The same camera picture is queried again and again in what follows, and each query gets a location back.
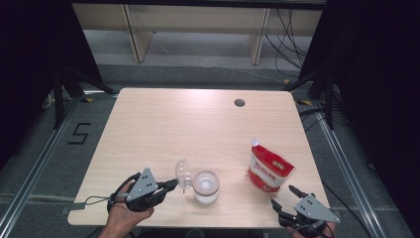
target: person's left hand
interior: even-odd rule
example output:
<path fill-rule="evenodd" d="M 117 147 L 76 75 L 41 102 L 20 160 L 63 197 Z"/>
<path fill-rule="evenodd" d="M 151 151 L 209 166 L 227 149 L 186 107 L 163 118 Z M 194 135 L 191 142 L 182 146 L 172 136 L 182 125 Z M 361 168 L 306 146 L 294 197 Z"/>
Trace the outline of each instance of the person's left hand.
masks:
<path fill-rule="evenodd" d="M 127 183 L 121 192 L 125 192 L 130 187 Z M 146 211 L 134 212 L 127 208 L 125 203 L 115 203 L 109 212 L 105 228 L 99 235 L 100 238 L 121 238 L 126 236 L 141 221 L 148 219 L 155 212 L 154 208 Z"/>

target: wooden tabletop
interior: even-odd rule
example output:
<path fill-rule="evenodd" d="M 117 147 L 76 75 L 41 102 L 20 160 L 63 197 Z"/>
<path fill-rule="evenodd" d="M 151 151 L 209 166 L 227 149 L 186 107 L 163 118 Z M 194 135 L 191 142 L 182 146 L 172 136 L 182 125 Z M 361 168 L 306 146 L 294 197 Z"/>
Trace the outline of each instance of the wooden tabletop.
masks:
<path fill-rule="evenodd" d="M 242 99 L 245 106 L 235 105 Z M 296 170 L 279 193 L 265 193 L 250 180 L 251 139 L 282 155 Z M 109 196 L 129 176 L 149 167 L 157 181 L 175 179 L 186 159 L 193 174 L 220 178 L 215 203 L 202 205 L 194 190 L 178 186 L 141 226 L 278 228 L 270 199 L 292 214 L 300 198 L 289 184 L 328 200 L 293 98 L 283 91 L 125 88 L 121 90 L 75 202 Z M 73 210 L 73 225 L 104 225 L 106 202 Z"/>

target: transparent lid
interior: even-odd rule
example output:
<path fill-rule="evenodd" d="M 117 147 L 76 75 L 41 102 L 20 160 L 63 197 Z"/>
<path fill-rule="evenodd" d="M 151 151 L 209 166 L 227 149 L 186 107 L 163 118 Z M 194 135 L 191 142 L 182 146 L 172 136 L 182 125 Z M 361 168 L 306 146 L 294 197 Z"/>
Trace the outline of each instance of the transparent lid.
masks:
<path fill-rule="evenodd" d="M 178 185 L 182 189 L 189 189 L 192 187 L 191 171 L 189 170 L 188 162 L 186 160 L 176 163 L 175 174 L 178 179 Z"/>

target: snack bag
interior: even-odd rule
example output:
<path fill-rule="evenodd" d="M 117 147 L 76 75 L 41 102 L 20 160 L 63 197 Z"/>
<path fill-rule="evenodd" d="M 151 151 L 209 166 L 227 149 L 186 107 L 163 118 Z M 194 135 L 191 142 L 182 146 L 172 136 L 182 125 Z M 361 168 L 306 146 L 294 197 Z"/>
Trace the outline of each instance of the snack bag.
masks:
<path fill-rule="evenodd" d="M 261 146 L 257 139 L 252 139 L 252 144 L 251 164 L 248 169 L 251 181 L 263 191 L 278 192 L 295 167 Z"/>

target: gray carpet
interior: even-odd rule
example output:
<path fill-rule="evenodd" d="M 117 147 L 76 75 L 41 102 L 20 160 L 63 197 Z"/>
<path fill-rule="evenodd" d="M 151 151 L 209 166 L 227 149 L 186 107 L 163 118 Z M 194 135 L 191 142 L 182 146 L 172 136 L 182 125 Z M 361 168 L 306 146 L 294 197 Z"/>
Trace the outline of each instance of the gray carpet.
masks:
<path fill-rule="evenodd" d="M 115 89 L 126 86 L 136 87 L 179 87 L 179 88 L 226 88 L 280 90 L 283 85 L 273 79 L 255 77 L 240 71 L 223 68 L 170 67 L 170 66 L 123 66 L 99 65 L 107 85 Z M 265 77 L 275 77 L 283 81 L 275 70 L 259 69 L 253 73 Z M 288 71 L 297 75 L 297 71 Z M 307 99 L 310 85 L 304 85 L 293 92 L 297 100 Z M 86 89 L 96 89 L 83 84 Z M 80 102 L 59 139 L 58 145 L 41 176 L 29 203 L 9 237 L 86 237 L 95 227 L 75 227 L 66 222 L 66 209 L 77 194 L 90 159 L 102 134 L 116 98 L 95 97 L 91 103 Z M 298 105 L 299 111 L 313 108 Z M 20 153 L 12 158 L 0 173 L 0 211 L 10 202 L 10 194 L 19 189 L 35 159 L 40 154 L 53 130 L 53 107 L 40 114 L 33 130 L 23 143 Z M 406 227 L 398 210 L 387 194 L 376 173 L 367 169 L 368 158 L 340 112 L 334 112 L 335 133 L 351 161 L 368 199 L 375 208 L 382 227 L 388 237 L 413 237 Z M 302 123 L 314 155 L 322 180 L 338 194 L 359 217 L 360 213 L 350 190 L 344 180 L 333 152 L 326 140 L 315 114 L 309 115 Z M 79 123 L 78 132 L 87 133 L 84 144 L 69 145 L 68 142 L 81 142 L 82 138 L 73 136 Z M 327 190 L 331 206 L 340 212 L 342 223 L 338 226 L 336 237 L 367 237 L 362 226 L 345 208 L 335 195 Z M 288 237 L 283 229 L 267 230 L 268 237 Z"/>

